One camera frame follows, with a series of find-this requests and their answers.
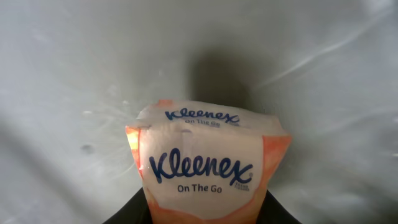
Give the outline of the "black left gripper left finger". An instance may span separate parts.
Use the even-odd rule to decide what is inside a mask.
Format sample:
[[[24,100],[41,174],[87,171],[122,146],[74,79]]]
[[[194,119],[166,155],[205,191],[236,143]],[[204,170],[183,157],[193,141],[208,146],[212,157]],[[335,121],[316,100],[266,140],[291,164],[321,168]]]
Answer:
[[[103,224],[152,224],[143,188]]]

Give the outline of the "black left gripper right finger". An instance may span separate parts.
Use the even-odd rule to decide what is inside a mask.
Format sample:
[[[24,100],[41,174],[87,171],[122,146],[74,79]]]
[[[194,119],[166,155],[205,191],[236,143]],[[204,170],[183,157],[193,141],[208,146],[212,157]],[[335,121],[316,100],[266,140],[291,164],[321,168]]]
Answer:
[[[256,224],[301,224],[267,190]]]

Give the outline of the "orange kleenex tissue pack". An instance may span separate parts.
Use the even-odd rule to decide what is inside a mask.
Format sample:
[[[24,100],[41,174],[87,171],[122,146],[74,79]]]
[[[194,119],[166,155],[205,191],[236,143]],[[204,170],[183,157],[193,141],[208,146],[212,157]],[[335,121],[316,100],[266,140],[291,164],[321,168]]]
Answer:
[[[255,223],[292,140],[275,116],[172,100],[126,136],[154,223]]]

